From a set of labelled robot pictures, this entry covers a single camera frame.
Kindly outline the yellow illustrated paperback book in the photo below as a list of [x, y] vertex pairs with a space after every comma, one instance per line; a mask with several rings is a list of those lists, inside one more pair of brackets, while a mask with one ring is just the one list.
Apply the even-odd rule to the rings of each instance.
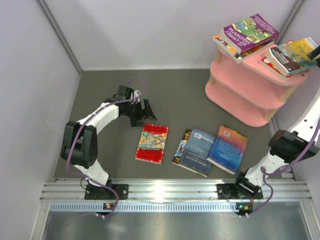
[[318, 47], [311, 37], [271, 47], [265, 53], [268, 61], [285, 77], [316, 66], [309, 54]]

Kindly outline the red starred book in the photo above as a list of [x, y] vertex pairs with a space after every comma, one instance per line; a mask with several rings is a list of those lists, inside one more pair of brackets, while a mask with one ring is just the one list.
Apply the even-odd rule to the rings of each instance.
[[142, 129], [135, 159], [155, 164], [162, 164], [169, 128], [146, 123]]

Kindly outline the red 13-storey treehouse book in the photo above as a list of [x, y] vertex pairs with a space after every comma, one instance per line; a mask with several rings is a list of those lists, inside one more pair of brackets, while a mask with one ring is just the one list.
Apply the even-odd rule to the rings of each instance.
[[262, 58], [258, 61], [258, 63], [265, 67], [268, 71], [272, 72], [273, 74], [275, 74], [277, 77], [281, 78], [284, 81], [288, 81], [289, 79], [291, 79], [294, 75], [288, 75], [288, 76], [284, 76], [282, 75], [277, 69], [276, 67], [266, 58]]

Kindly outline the black yellow book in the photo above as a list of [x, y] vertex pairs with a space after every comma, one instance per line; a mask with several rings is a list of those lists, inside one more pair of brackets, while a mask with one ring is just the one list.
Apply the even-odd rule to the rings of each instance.
[[186, 147], [186, 144], [189, 140], [189, 137], [191, 135], [191, 132], [192, 130], [191, 129], [186, 129], [182, 138], [181, 138], [181, 141], [178, 145], [178, 148], [174, 154], [174, 157], [173, 157], [173, 160], [172, 160], [172, 163], [175, 164], [175, 165], [178, 165], [180, 163], [180, 160], [183, 156], [183, 152], [185, 150], [185, 147]]

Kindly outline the purple 117-storey treehouse book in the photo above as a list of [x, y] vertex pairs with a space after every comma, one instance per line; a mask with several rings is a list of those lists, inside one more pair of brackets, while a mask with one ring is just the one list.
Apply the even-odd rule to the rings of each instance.
[[279, 32], [257, 13], [224, 27], [219, 35], [236, 53], [241, 54], [274, 41]]

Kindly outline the dark brown paperback book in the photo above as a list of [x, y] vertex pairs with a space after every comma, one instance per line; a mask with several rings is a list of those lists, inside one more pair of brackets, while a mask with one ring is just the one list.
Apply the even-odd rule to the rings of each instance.
[[260, 46], [257, 46], [255, 48], [252, 48], [248, 51], [245, 51], [245, 52], [242, 52], [242, 53], [237, 53], [236, 55], [234, 55], [232, 57], [232, 59], [240, 64], [242, 63], [244, 60], [246, 60], [247, 58], [253, 56], [254, 54], [257, 54], [259, 52], [261, 52], [262, 50], [266, 49], [267, 47], [269, 47], [269, 45], [260, 45]]

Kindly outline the blue orange paperback book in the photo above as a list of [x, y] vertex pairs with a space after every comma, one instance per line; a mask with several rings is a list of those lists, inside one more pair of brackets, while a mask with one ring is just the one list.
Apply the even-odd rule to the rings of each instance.
[[248, 137], [222, 125], [206, 159], [227, 173], [235, 175], [239, 171], [248, 143]]

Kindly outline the Roald Dahl Charlie book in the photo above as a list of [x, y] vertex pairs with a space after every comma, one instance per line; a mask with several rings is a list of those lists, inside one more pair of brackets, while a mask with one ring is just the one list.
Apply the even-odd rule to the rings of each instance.
[[238, 55], [234, 48], [232, 48], [227, 42], [221, 39], [220, 34], [214, 35], [212, 37], [212, 40], [232, 57]]

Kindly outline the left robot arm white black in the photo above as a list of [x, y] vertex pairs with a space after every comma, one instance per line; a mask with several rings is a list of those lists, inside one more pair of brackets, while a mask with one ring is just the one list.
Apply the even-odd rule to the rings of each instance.
[[86, 179], [86, 199], [106, 200], [117, 194], [110, 175], [98, 161], [98, 134], [121, 116], [128, 117], [132, 127], [143, 126], [146, 119], [156, 120], [149, 100], [141, 96], [139, 90], [120, 86], [88, 116], [65, 125], [60, 156], [67, 168], [74, 166], [77, 175]]

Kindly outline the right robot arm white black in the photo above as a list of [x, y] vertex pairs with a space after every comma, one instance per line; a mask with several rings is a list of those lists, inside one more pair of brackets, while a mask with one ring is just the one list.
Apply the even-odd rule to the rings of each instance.
[[268, 143], [269, 151], [259, 163], [241, 172], [234, 183], [239, 198], [251, 198], [266, 179], [315, 156], [320, 135], [320, 97], [313, 98], [304, 114], [289, 130], [278, 130]]

